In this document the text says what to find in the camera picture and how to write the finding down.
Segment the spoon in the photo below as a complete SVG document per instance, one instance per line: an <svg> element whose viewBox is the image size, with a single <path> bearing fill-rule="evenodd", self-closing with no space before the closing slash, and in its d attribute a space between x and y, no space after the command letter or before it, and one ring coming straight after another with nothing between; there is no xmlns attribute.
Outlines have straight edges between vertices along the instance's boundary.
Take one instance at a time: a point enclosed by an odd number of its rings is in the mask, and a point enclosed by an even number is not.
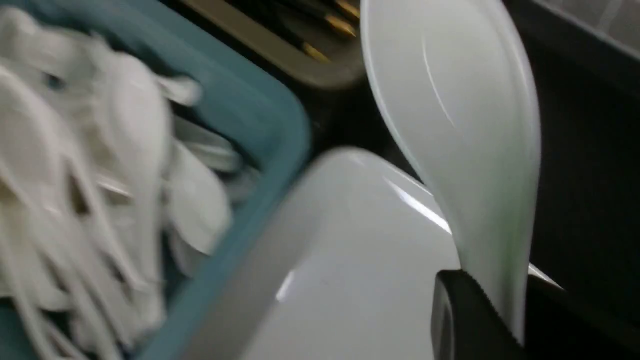
<svg viewBox="0 0 640 360"><path fill-rule="evenodd" d="M173 118L175 137L184 142L208 168L234 173L243 166L243 159L224 137L181 117Z"/></svg>
<svg viewBox="0 0 640 360"><path fill-rule="evenodd" d="M12 6L2 6L0 8L0 58L22 59L26 44L39 30L40 26L26 12Z"/></svg>
<svg viewBox="0 0 640 360"><path fill-rule="evenodd" d="M49 341L43 327L43 316L31 301L27 289L24 288L22 276L19 273L19 264L12 256L14 246L10 240L8 224L4 216L0 216L0 266L2 267L4 279L11 289L14 303L22 317L25 330L29 334L33 346L41 359L58 360L57 351Z"/></svg>
<svg viewBox="0 0 640 360"><path fill-rule="evenodd" d="M522 342L541 145L518 31L500 1L365 0L361 9L387 127L442 208L462 268Z"/></svg>
<svg viewBox="0 0 640 360"><path fill-rule="evenodd" d="M171 168L168 212L173 226L184 242L196 252L210 255L232 221L230 201L225 187L180 142L174 142L175 154ZM178 254L180 268L193 274L202 256L183 249L172 236L173 250Z"/></svg>
<svg viewBox="0 0 640 360"><path fill-rule="evenodd" d="M6 69L0 68L0 174L6 184L48 224L57 239L36 237L38 246L69 274L72 266L92 289L125 346L132 346L135 317L116 281L99 255L83 239L79 222L65 200L67 177L63 166L61 119L37 94Z"/></svg>
<svg viewBox="0 0 640 360"><path fill-rule="evenodd" d="M100 95L103 115L98 123L131 186L138 260L143 275L152 283L152 289L137 292L134 301L142 314L143 330L152 331L166 318L158 219L161 176L170 151L170 108L155 75L142 62L112 53L103 38L94 37L92 57L104 83Z"/></svg>
<svg viewBox="0 0 640 360"><path fill-rule="evenodd" d="M39 56L39 53L35 50L32 49L32 51L28 52L29 60L41 58L40 60L42 61L31 61L32 66L27 66L15 61L3 61L5 66L15 71L38 95L41 95L51 106L54 106L59 112L66 115L69 121L61 125L70 127L67 132L78 132L76 127L79 126L86 129L88 127L87 123L93 121L91 119L93 113L90 111L90 108L87 109L87 105L84 105L87 101L91 101L91 96L86 95L88 89L85 85L87 84L82 84L82 80L63 78L63 80L68 83L68 89L65 89L64 92L55 92L48 88L42 79L44 72L47 71L54 72L59 76L68 76L69 71L67 68L71 67L70 64L80 64L73 67L73 69L81 68L85 69L85 71L74 70L74 72L79 73L77 78L86 78L88 76L87 74L89 74L89 70L87 69L90 68L90 65L88 64L88 54L86 54L86 51L81 53L81 46L89 40L91 40L91 38L88 36L69 30L43 29L38 32L32 43L38 44L37 49L47 53L47 56L42 59L43 56ZM74 56L80 59L65 57L65 52L61 50L68 48L75 49ZM46 64L46 69L38 68L38 66L43 64ZM83 193L88 199L90 210L95 213L96 217L100 220L99 224L102 228L101 236L104 236L106 238L105 243L109 244L107 254L109 254L115 262L128 285L132 288L142 289L146 286L146 282L138 273L131 257L128 253L124 252L117 238L113 221L109 218L109 213L106 211L106 199L102 192L99 191L98 186L95 185L97 181L94 179L95 171L92 169L91 162L84 156L86 152L85 149L91 149L94 158L99 158L104 154L108 159L108 154L105 154L108 150L96 150L98 145L94 145L93 147L85 146L82 144L82 139L83 136L69 136L68 142L66 143L66 147L68 148L67 156L73 159L72 165L79 176L80 181L78 183L81 185ZM93 140L92 143L94 144L101 143L95 136L92 137L91 140Z"/></svg>
<svg viewBox="0 0 640 360"><path fill-rule="evenodd" d="M156 75L156 81L167 99L183 105L193 106L202 98L202 86L186 76L167 78Z"/></svg>

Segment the pile of white spoons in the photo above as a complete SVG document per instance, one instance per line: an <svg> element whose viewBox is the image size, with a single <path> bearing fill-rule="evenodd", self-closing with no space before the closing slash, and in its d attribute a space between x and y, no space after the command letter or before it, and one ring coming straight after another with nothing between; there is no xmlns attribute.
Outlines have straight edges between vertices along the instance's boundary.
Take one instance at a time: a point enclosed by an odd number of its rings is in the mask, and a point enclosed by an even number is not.
<svg viewBox="0 0 640 360"><path fill-rule="evenodd" d="M249 196L259 174L233 145L172 114L201 92L0 8L0 296L42 359L134 350L166 318L163 230L192 275ZM44 311L68 313L70 339Z"/></svg>

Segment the chopstick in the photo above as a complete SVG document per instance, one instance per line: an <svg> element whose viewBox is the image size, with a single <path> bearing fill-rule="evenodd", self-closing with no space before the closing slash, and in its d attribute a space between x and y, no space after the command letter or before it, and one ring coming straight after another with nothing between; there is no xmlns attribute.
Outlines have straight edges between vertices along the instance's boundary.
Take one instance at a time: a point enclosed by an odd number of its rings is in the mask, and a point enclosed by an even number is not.
<svg viewBox="0 0 640 360"><path fill-rule="evenodd" d="M360 9L346 0L322 0L322 2L338 10L341 14L353 21L360 21Z"/></svg>
<svg viewBox="0 0 640 360"><path fill-rule="evenodd" d="M271 1L256 0L253 2L256 9L260 12L263 25L267 26L273 33L278 35L282 40L285 40L293 47L299 49L307 56L323 62L330 62L323 53L313 47L308 42L304 41L301 37L291 31L280 19L280 16L273 7Z"/></svg>
<svg viewBox="0 0 640 360"><path fill-rule="evenodd" d="M297 0L275 0L277 3L285 6L295 12L307 16L310 19L319 21L336 33L345 37L356 37L356 30L351 24L340 19L339 17L326 13L318 8L299 2Z"/></svg>

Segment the teal plastic basket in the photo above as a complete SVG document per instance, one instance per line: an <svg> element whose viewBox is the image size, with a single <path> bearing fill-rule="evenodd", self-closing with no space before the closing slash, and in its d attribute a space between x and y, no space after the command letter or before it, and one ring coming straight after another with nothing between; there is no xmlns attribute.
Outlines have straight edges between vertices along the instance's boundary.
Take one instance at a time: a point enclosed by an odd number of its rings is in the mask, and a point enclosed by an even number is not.
<svg viewBox="0 0 640 360"><path fill-rule="evenodd" d="M165 325L134 356L178 359L306 160L310 131L301 104L276 79L155 0L0 0L0 5L18 6L44 24L98 31L158 73L195 78L205 91L191 115L233 139L262 170L216 252L180 285ZM0 304L0 359L37 359L8 301Z"/></svg>

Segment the chopsticks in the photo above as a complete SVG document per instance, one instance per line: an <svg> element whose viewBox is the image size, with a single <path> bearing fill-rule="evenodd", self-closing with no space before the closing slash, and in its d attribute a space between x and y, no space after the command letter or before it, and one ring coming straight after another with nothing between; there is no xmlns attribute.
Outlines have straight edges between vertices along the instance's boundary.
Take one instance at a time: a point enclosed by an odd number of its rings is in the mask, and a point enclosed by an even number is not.
<svg viewBox="0 0 640 360"><path fill-rule="evenodd" d="M326 6L330 6L343 14L345 17L353 20L360 21L360 9L349 4L346 0L322 0Z"/></svg>
<svg viewBox="0 0 640 360"><path fill-rule="evenodd" d="M302 3L297 0L275 0L277 3L285 6L292 11L298 12L309 19L315 20L334 30L336 33L345 37L358 36L355 28L348 22L330 13L324 12L314 6Z"/></svg>
<svg viewBox="0 0 640 360"><path fill-rule="evenodd" d="M327 58L323 53L317 50L308 42L304 41L301 37L291 31L280 19L278 13L273 7L273 3L271 1L262 1L256 0L253 2L257 9L261 11L261 14L264 18L264 24L270 28L276 35L278 35L282 40L285 40L295 48L299 49L307 56L323 62L330 62L329 58Z"/></svg>
<svg viewBox="0 0 640 360"><path fill-rule="evenodd" d="M275 35L297 48L307 56L323 63L330 62L320 50L316 49L304 38L291 30L282 20L276 6L282 6L292 12L300 14L345 38L357 37L354 25L338 15L304 3L300 0L227 0L253 20L268 28ZM333 8L345 18L359 21L360 10L349 4L347 0L320 0L324 5Z"/></svg>

